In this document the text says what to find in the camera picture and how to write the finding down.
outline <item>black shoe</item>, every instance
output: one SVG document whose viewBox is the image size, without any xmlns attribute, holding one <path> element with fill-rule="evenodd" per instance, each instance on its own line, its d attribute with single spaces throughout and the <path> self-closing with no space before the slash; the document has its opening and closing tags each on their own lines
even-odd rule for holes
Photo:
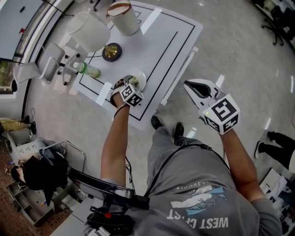
<svg viewBox="0 0 295 236">
<path fill-rule="evenodd" d="M 31 127 L 29 129 L 32 131 L 33 135 L 35 135 L 37 133 L 36 122 L 35 121 L 33 121 L 31 123 Z"/>
<path fill-rule="evenodd" d="M 173 128 L 172 136 L 174 140 L 177 140 L 180 136 L 184 134 L 184 126 L 181 122 L 177 122 Z"/>
<path fill-rule="evenodd" d="M 151 123 L 152 123 L 152 126 L 155 130 L 157 130 L 159 127 L 163 126 L 161 120 L 157 116 L 152 117 Z"/>
<path fill-rule="evenodd" d="M 29 123 L 30 123 L 30 117 L 29 117 L 29 116 L 26 116 L 26 117 L 23 119 L 23 123 L 25 123 L 25 124 L 29 124 Z"/>
<path fill-rule="evenodd" d="M 270 139 L 270 141 L 272 141 L 272 142 L 274 142 L 274 138 L 273 138 L 273 135 L 275 134 L 275 132 L 273 131 L 273 132 L 270 132 L 270 131 L 268 131 L 267 132 L 267 137 Z"/>
<path fill-rule="evenodd" d="M 259 154 L 260 154 L 260 152 L 259 152 L 259 145 L 260 144 L 262 144 L 263 142 L 260 142 L 260 141 L 258 141 L 257 142 L 257 144 L 256 144 L 256 148 L 255 148 L 255 151 L 254 151 L 254 157 L 257 159 L 257 158 L 259 158 Z"/>
</svg>

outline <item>white table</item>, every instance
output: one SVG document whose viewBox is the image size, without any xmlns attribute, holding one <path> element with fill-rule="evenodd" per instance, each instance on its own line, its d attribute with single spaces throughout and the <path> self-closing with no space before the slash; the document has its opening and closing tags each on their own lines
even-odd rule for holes
<svg viewBox="0 0 295 236">
<path fill-rule="evenodd" d="M 140 26 L 156 6 L 131 2 Z M 203 26 L 183 15 L 162 9 L 145 34 L 139 29 L 131 36 L 123 36 L 112 22 L 109 43 L 116 42 L 123 49 L 121 57 L 115 62 L 106 62 L 102 50 L 90 53 L 85 62 L 101 70 L 99 80 L 79 74 L 75 88 L 96 101 L 105 82 L 114 84 L 124 76 L 129 68 L 138 68 L 147 76 L 143 90 L 144 99 L 130 109 L 129 123 L 143 130 L 159 104 L 165 105 L 181 75 L 189 65 L 197 48 L 194 44 Z M 114 115 L 116 108 L 109 103 L 110 93 L 103 107 Z"/>
</svg>

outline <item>white tape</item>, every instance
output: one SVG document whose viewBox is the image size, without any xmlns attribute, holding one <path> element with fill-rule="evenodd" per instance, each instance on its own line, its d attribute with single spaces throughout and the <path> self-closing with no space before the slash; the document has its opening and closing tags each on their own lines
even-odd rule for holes
<svg viewBox="0 0 295 236">
<path fill-rule="evenodd" d="M 293 87 L 294 87 L 294 77 L 291 76 L 291 93 L 293 93 Z"/>
<path fill-rule="evenodd" d="M 148 28 L 153 24 L 153 22 L 155 21 L 155 19 L 160 15 L 160 13 L 162 12 L 162 9 L 160 8 L 156 8 L 155 10 L 153 10 L 153 12 L 148 16 L 148 18 L 146 19 L 146 21 L 142 24 L 142 26 L 140 27 L 140 29 L 142 30 L 142 34 L 144 35 Z"/>
<path fill-rule="evenodd" d="M 264 129 L 268 130 L 268 127 L 269 127 L 270 124 L 271 124 L 271 118 L 269 117 L 267 122 L 266 122 L 266 125 L 265 125 Z"/>
<path fill-rule="evenodd" d="M 187 138 L 193 138 L 195 136 L 197 129 L 193 127 L 191 131 L 186 135 Z"/>
<path fill-rule="evenodd" d="M 218 80 L 217 80 L 217 82 L 216 82 L 216 86 L 219 89 L 221 89 L 223 82 L 224 82 L 224 75 L 220 75 L 219 78 L 218 78 Z"/>
<path fill-rule="evenodd" d="M 96 99 L 96 103 L 101 105 L 104 103 L 106 96 L 109 94 L 111 90 L 112 84 L 109 82 L 105 82 L 104 86 L 102 87 L 98 98 Z"/>
</svg>

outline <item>black strap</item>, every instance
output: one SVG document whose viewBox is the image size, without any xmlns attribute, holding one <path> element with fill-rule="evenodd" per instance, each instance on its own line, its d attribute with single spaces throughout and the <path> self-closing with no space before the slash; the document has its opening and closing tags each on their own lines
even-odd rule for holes
<svg viewBox="0 0 295 236">
<path fill-rule="evenodd" d="M 163 170 L 163 168 L 167 165 L 167 163 L 170 161 L 170 159 L 174 156 L 175 153 L 179 152 L 180 150 L 184 149 L 184 148 L 188 148 L 188 147 L 192 147 L 192 146 L 197 146 L 197 147 L 200 147 L 201 149 L 206 149 L 206 150 L 209 150 L 209 151 L 212 151 L 214 152 L 221 160 L 222 162 L 225 164 L 226 168 L 230 171 L 229 167 L 227 166 L 226 162 L 222 159 L 222 157 L 215 151 L 212 150 L 211 147 L 209 147 L 208 145 L 206 144 L 187 144 L 187 145 L 183 145 L 181 146 L 179 149 L 177 149 L 176 151 L 174 151 L 169 157 L 166 158 L 166 160 L 163 162 L 163 164 L 161 165 L 158 173 L 155 175 L 155 177 L 153 178 L 153 181 L 151 183 L 151 185 L 148 187 L 146 193 L 145 193 L 145 197 L 148 197 L 152 188 L 154 187 L 154 185 L 156 184 L 158 178 L 159 178 L 159 175 L 161 173 L 161 171 Z"/>
</svg>

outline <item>box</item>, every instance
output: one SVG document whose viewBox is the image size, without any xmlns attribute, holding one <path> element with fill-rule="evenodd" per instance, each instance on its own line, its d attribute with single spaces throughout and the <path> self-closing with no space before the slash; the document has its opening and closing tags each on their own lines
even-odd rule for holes
<svg viewBox="0 0 295 236">
<path fill-rule="evenodd" d="M 214 105 L 202 111 L 202 115 L 205 123 L 222 135 L 238 124 L 240 109 L 231 95 L 227 94 Z"/>
<path fill-rule="evenodd" d="M 122 99 L 130 106 L 136 106 L 143 100 L 143 94 L 131 83 L 120 91 Z"/>
</svg>

